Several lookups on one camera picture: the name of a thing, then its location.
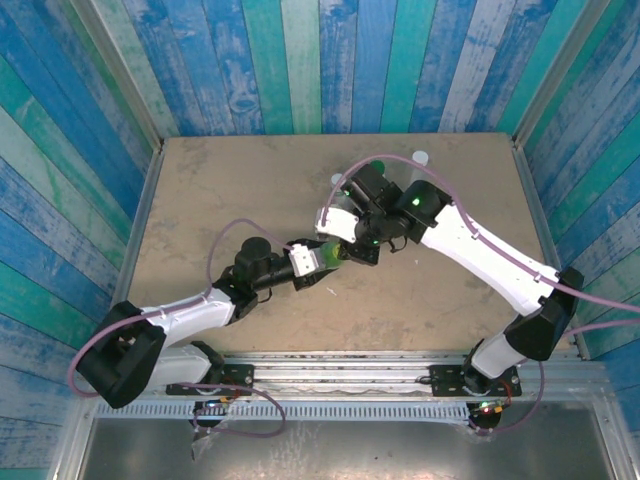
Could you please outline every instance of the turquoise wooden plank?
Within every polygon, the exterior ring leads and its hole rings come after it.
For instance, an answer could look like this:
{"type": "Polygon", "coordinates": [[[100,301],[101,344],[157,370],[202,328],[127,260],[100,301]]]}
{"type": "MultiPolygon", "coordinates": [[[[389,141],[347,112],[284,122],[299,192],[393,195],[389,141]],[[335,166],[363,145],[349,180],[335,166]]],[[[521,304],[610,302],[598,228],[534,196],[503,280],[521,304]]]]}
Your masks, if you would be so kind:
{"type": "Polygon", "coordinates": [[[618,15],[618,12],[624,6],[624,4],[625,0],[611,0],[605,11],[602,13],[600,19],[598,20],[598,23],[589,34],[589,37],[587,38],[584,45],[582,46],[582,49],[571,64],[571,67],[569,67],[569,70],[567,71],[564,78],[562,79],[562,82],[553,94],[553,97],[551,98],[551,100],[549,100],[549,103],[547,104],[542,116],[540,117],[540,120],[538,120],[538,123],[536,123],[535,128],[531,132],[531,135],[529,136],[529,139],[527,140],[527,143],[525,145],[525,152],[527,156],[530,157],[531,152],[533,152],[536,148],[536,145],[538,144],[540,137],[549,125],[549,122],[558,112],[558,109],[560,108],[560,105],[562,104],[565,96],[573,86],[574,82],[580,76],[582,71],[585,69],[587,63],[589,62],[589,59],[593,55],[593,52],[596,50],[596,48],[598,48],[598,45],[600,45],[600,42],[609,31],[609,28],[613,24],[616,16],[618,15]]]}
{"type": "Polygon", "coordinates": [[[557,0],[518,0],[484,82],[468,132],[493,132],[557,0]]]}
{"type": "Polygon", "coordinates": [[[66,385],[0,366],[0,417],[62,425],[72,393],[66,385]]]}
{"type": "MultiPolygon", "coordinates": [[[[142,174],[137,169],[129,152],[123,145],[120,137],[105,118],[104,113],[91,95],[84,81],[78,75],[76,69],[69,62],[60,45],[49,32],[35,11],[32,2],[22,0],[4,0],[2,8],[13,18],[21,35],[29,42],[41,61],[55,78],[58,86],[75,107],[78,115],[87,126],[95,133],[98,144],[110,152],[112,157],[122,158],[125,164],[131,166],[138,173],[138,180],[142,182],[142,174]]],[[[14,52],[16,61],[31,63],[29,57],[18,57],[14,52]]]]}
{"type": "Polygon", "coordinates": [[[118,270],[100,251],[0,157],[0,209],[108,295],[118,270]]]}
{"type": "Polygon", "coordinates": [[[0,365],[66,385],[76,351],[0,313],[0,365]]]}
{"type": "Polygon", "coordinates": [[[1,108],[0,132],[11,139],[0,142],[0,156],[119,268],[126,248],[124,243],[1,108]]]}
{"type": "Polygon", "coordinates": [[[629,372],[637,368],[638,358],[640,358],[640,342],[631,342],[598,357],[598,361],[604,362],[607,366],[609,380],[614,390],[622,390],[638,385],[638,379],[629,375],[629,372]]]}
{"type": "Polygon", "coordinates": [[[1,210],[0,231],[1,262],[89,318],[102,320],[109,311],[109,295],[1,210]]]}
{"type": "Polygon", "coordinates": [[[287,56],[279,0],[243,0],[251,58],[267,135],[293,133],[287,56]]]}
{"type": "Polygon", "coordinates": [[[111,128],[116,132],[133,162],[146,174],[151,155],[143,148],[131,124],[102,80],[102,76],[62,10],[60,2],[58,0],[33,0],[32,3],[43,23],[49,29],[51,36],[57,40],[62,52],[91,92],[96,104],[111,128]]]}
{"type": "MultiPolygon", "coordinates": [[[[628,299],[625,303],[631,305],[640,306],[640,294],[635,295],[628,299]]],[[[596,318],[591,324],[605,323],[613,320],[622,320],[633,317],[633,314],[625,312],[624,310],[610,310],[604,315],[596,318]]],[[[606,330],[594,330],[592,332],[585,332],[584,340],[589,349],[589,355],[591,358],[597,358],[604,353],[611,351],[615,348],[621,347],[633,341],[638,341],[640,338],[640,326],[627,326],[607,328],[606,330]]],[[[635,376],[636,383],[640,383],[640,378],[635,376]]]]}
{"type": "Polygon", "coordinates": [[[380,123],[382,133],[409,131],[436,3],[437,0],[398,0],[380,123]]]}
{"type": "Polygon", "coordinates": [[[635,30],[634,22],[640,21],[640,3],[628,1],[618,13],[615,22],[609,28],[605,38],[593,52],[589,62],[578,76],[563,99],[555,116],[538,141],[538,145],[529,156],[531,172],[545,168],[547,159],[556,150],[556,144],[562,137],[580,109],[585,99],[596,88],[612,62],[635,30]]]}
{"type": "Polygon", "coordinates": [[[351,133],[380,131],[395,14],[396,0],[369,0],[359,5],[351,133]]]}
{"type": "Polygon", "coordinates": [[[282,0],[293,133],[322,133],[317,0],[282,0]]]}
{"type": "Polygon", "coordinates": [[[476,0],[439,0],[411,115],[411,133],[436,132],[476,0]]]}
{"type": "Polygon", "coordinates": [[[485,83],[516,0],[479,2],[473,12],[439,132],[464,132],[485,83]]]}
{"type": "Polygon", "coordinates": [[[76,35],[78,35],[78,39],[82,43],[83,48],[86,50],[87,54],[89,55],[89,58],[95,65],[99,75],[102,77],[102,81],[104,82],[106,87],[109,89],[111,96],[113,97],[115,102],[118,104],[118,108],[120,109],[122,114],[126,117],[127,121],[129,122],[129,125],[131,126],[134,133],[136,134],[138,141],[140,142],[140,144],[142,145],[142,148],[144,149],[146,157],[151,158],[153,156],[153,148],[149,143],[150,139],[148,139],[144,134],[144,132],[142,131],[142,128],[138,123],[138,119],[134,115],[133,110],[131,110],[131,107],[129,106],[129,102],[124,97],[122,91],[120,90],[120,87],[118,86],[118,83],[116,82],[116,79],[111,73],[111,70],[109,70],[109,67],[107,67],[107,64],[102,58],[102,55],[98,51],[96,45],[93,43],[93,39],[91,38],[91,35],[89,35],[89,32],[87,32],[87,29],[82,23],[82,20],[80,20],[80,17],[76,12],[75,7],[71,5],[71,0],[59,0],[59,3],[60,3],[60,7],[62,8],[62,11],[64,12],[65,17],[73,27],[73,30],[76,32],[76,35]]]}
{"type": "Polygon", "coordinates": [[[175,137],[178,127],[167,105],[158,79],[151,68],[142,43],[121,0],[93,0],[109,35],[122,55],[131,77],[138,86],[161,138],[175,137]]]}
{"type": "Polygon", "coordinates": [[[631,120],[553,211],[549,217],[549,229],[554,240],[557,241],[564,235],[580,215],[640,156],[638,138],[640,113],[631,120]]]}
{"type": "Polygon", "coordinates": [[[591,283],[640,246],[640,203],[614,223],[573,262],[591,283]]]}
{"type": "Polygon", "coordinates": [[[108,168],[108,165],[104,166],[107,168],[96,165],[99,172],[107,174],[103,179],[98,177],[2,57],[0,83],[3,86],[0,90],[0,106],[31,137],[78,192],[96,206],[120,240],[127,242],[131,233],[131,218],[138,206],[137,195],[122,182],[120,174],[108,168]],[[112,191],[121,203],[114,198],[112,191]]]}
{"type": "Polygon", "coordinates": [[[351,130],[357,11],[357,0],[320,0],[323,133],[351,130]]]}
{"type": "Polygon", "coordinates": [[[640,385],[616,392],[616,397],[630,432],[640,430],[640,385]]]}
{"type": "Polygon", "coordinates": [[[632,36],[533,179],[550,214],[640,108],[640,30],[632,36]]]}
{"type": "Polygon", "coordinates": [[[61,431],[57,425],[0,418],[0,468],[48,469],[61,431]]]}
{"type": "Polygon", "coordinates": [[[515,132],[585,3],[586,0],[558,0],[498,123],[498,131],[509,134],[515,132]]]}
{"type": "Polygon", "coordinates": [[[236,133],[263,134],[260,99],[241,0],[204,0],[203,7],[227,88],[236,133]]]}
{"type": "Polygon", "coordinates": [[[0,470],[0,480],[46,480],[46,468],[11,468],[0,470]]]}
{"type": "Polygon", "coordinates": [[[161,0],[124,0],[138,37],[183,136],[208,135],[180,47],[161,0]]]}
{"type": "Polygon", "coordinates": [[[201,2],[164,0],[209,135],[236,133],[201,2]]]}
{"type": "MultiPolygon", "coordinates": [[[[625,302],[640,291],[640,249],[634,250],[584,288],[587,293],[605,295],[611,300],[625,302]]],[[[609,310],[591,302],[578,303],[578,319],[586,324],[609,310]]]]}
{"type": "Polygon", "coordinates": [[[95,330],[91,319],[3,263],[0,281],[4,315],[74,348],[82,347],[95,330]]]}
{"type": "Polygon", "coordinates": [[[640,202],[640,157],[596,200],[556,243],[566,262],[582,253],[602,232],[640,202]]]}
{"type": "MultiPolygon", "coordinates": [[[[52,77],[38,54],[29,46],[16,24],[0,7],[0,54],[22,78],[33,96],[44,107],[67,138],[74,144],[85,161],[93,161],[95,168],[116,169],[121,182],[139,198],[144,179],[140,171],[125,156],[114,155],[109,149],[101,148],[100,141],[84,120],[76,112],[60,85],[52,77]]],[[[98,176],[104,173],[97,170],[98,176]]]]}

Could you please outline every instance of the black bracket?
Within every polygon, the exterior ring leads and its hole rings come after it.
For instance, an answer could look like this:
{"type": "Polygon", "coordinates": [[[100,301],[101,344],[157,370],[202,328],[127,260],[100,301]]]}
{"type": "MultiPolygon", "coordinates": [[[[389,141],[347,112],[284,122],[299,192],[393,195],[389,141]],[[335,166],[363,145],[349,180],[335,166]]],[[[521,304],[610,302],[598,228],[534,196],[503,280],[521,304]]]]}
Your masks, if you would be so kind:
{"type": "Polygon", "coordinates": [[[419,383],[431,385],[434,397],[505,397],[511,393],[512,397],[522,395],[522,386],[516,367],[508,368],[500,377],[494,379],[487,387],[486,392],[473,394],[467,387],[462,365],[431,365],[429,377],[420,378],[419,383]]]}
{"type": "MultiPolygon", "coordinates": [[[[222,367],[220,383],[226,385],[239,385],[241,387],[252,387],[255,367],[253,365],[233,365],[225,364],[222,367]]],[[[221,388],[218,390],[202,390],[182,385],[167,385],[167,395],[198,396],[215,395],[216,397],[238,397],[251,395],[250,392],[233,390],[231,388],[221,388]]]]}

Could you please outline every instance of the mounting plate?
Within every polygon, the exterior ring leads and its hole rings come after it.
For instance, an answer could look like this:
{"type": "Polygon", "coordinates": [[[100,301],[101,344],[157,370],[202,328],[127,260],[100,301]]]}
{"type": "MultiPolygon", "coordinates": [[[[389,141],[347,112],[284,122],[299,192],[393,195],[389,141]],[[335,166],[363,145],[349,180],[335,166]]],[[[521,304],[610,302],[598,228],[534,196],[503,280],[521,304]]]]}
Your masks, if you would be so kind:
{"type": "MultiPolygon", "coordinates": [[[[253,386],[254,378],[254,366],[253,365],[234,365],[225,364],[222,367],[222,376],[220,383],[239,385],[241,387],[253,386]]],[[[216,397],[232,397],[232,396],[245,396],[251,395],[249,392],[243,392],[240,390],[232,390],[229,388],[222,388],[217,390],[201,390],[190,387],[183,387],[182,385],[167,385],[167,395],[180,395],[180,396],[198,396],[212,395],[216,397]]]]}
{"type": "MultiPolygon", "coordinates": [[[[522,395],[518,369],[511,367],[496,378],[485,395],[487,397],[504,397],[507,395],[504,384],[509,385],[512,397],[522,395]]],[[[462,376],[462,365],[431,365],[429,367],[429,383],[434,397],[477,397],[463,389],[465,386],[462,376]]]]}

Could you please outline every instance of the beige table surface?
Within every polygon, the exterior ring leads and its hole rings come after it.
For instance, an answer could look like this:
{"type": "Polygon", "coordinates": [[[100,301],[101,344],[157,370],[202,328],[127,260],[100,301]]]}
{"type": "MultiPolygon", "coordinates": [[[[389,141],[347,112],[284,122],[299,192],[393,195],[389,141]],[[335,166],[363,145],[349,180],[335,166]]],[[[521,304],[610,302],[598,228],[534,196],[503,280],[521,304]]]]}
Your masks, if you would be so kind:
{"type": "MultiPolygon", "coordinates": [[[[333,173],[374,153],[410,156],[417,149],[458,188],[474,219],[542,259],[503,134],[174,138],[130,300],[150,306],[202,291],[212,238],[237,217],[284,241],[313,238],[333,173]]],[[[387,176],[397,172],[389,166],[387,176]]],[[[256,234],[244,225],[230,232],[216,252],[214,278],[256,234]]],[[[394,255],[383,250],[377,267],[347,263],[311,289],[277,287],[243,320],[197,338],[221,352],[469,349],[513,318],[500,295],[445,256],[414,244],[394,255]]]]}

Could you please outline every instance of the wooden wall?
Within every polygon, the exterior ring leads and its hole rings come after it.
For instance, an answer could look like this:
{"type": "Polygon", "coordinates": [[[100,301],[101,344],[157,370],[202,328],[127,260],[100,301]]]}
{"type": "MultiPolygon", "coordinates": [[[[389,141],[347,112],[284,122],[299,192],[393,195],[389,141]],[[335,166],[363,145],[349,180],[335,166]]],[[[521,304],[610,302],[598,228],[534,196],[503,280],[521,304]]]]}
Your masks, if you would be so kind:
{"type": "Polygon", "coordinates": [[[152,150],[69,0],[0,2],[0,478],[43,479],[152,150]]]}
{"type": "Polygon", "coordinates": [[[586,0],[93,0],[163,137],[513,132],[586,0]]]}
{"type": "MultiPolygon", "coordinates": [[[[525,146],[560,259],[640,305],[640,1],[611,0],[525,146]]],[[[582,324],[633,314],[581,302],[582,324]]],[[[640,327],[587,333],[640,439],[640,327]]]]}

